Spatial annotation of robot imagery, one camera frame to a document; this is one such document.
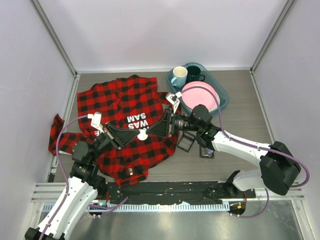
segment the red and black plaid shirt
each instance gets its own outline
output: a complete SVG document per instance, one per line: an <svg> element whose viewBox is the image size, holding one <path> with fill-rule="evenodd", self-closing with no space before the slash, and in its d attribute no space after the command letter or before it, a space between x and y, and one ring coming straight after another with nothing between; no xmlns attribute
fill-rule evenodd
<svg viewBox="0 0 320 240"><path fill-rule="evenodd" d="M162 117L162 104L169 104L167 93L157 90L155 77L137 75L95 84L90 90L77 95L78 115L100 112L103 125L110 122L119 128L146 129ZM76 142L93 142L98 131L91 126L91 120L83 118L78 123L83 133L62 134L59 150L72 153ZM55 146L62 126L63 120L57 115L50 133L49 151L52 154L56 154ZM122 150L112 148L95 162L99 164L100 171L114 178L119 186L135 184L147 178L149 168L174 154L178 136L178 132L163 138L149 135L144 141L136 137Z"/></svg>

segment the white wall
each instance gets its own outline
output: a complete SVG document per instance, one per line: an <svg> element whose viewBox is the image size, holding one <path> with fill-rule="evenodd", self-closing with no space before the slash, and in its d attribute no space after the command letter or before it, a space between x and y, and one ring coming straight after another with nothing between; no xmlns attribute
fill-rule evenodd
<svg viewBox="0 0 320 240"><path fill-rule="evenodd" d="M78 71L251 67L286 0L40 0Z"/></svg>
<svg viewBox="0 0 320 240"><path fill-rule="evenodd" d="M276 139L311 173L303 192L320 226L320 1L297 1L256 71Z"/></svg>
<svg viewBox="0 0 320 240"><path fill-rule="evenodd" d="M0 1L0 238L24 239L36 182L50 163L50 127L72 75L27 0Z"/></svg>

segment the gray wood grain surface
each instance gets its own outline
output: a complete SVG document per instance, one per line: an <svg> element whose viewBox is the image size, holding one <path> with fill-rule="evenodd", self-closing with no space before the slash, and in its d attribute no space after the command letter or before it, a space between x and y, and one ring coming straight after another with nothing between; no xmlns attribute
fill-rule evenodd
<svg viewBox="0 0 320 240"><path fill-rule="evenodd" d="M81 74L77 93L89 90L96 83L126 78L133 74L141 77L157 77L158 91L170 92L166 82L166 72L127 72ZM229 94L229 104L222 111L226 130L245 139L271 143L249 71L211 71L211 74ZM77 96L75 96L70 119L77 116ZM214 116L212 122L219 126L219 117ZM80 132L80 129L75 123L67 131L77 133ZM71 157L63 155L61 161L66 172L69 173L74 163ZM176 148L173 156L149 170L148 178L145 181L225 181L235 170L247 171L254 168L255 166L251 163L224 152L216 152L214 159L200 158L199 146L195 143L189 153ZM106 179L109 182L114 182L110 177L106 177ZM64 181L59 168L54 181Z"/></svg>

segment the dark green mug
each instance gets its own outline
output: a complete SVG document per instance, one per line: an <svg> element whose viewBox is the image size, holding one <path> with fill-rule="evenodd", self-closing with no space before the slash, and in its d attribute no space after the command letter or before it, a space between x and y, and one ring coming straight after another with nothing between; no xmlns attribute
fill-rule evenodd
<svg viewBox="0 0 320 240"><path fill-rule="evenodd" d="M194 81L203 82L206 79L204 74L201 74L201 69L197 66L188 66L187 68L188 75L186 76L186 82L191 83Z"/></svg>

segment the plate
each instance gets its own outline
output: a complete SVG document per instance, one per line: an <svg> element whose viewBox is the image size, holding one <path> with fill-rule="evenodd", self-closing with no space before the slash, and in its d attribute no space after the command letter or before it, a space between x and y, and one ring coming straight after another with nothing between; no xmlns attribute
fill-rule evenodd
<svg viewBox="0 0 320 240"><path fill-rule="evenodd" d="M212 86L209 84L202 82L202 81L193 81L185 85L182 89L184 90L189 89L190 87L204 87L208 91L212 92L214 96L218 100L218 104L220 104L220 98L217 92L214 90ZM184 93L182 93L182 100L187 105L188 108L193 109L195 106L202 104L204 105L209 112L217 109L217 103L215 99L211 96L211 94L205 89L202 88L193 88Z"/></svg>

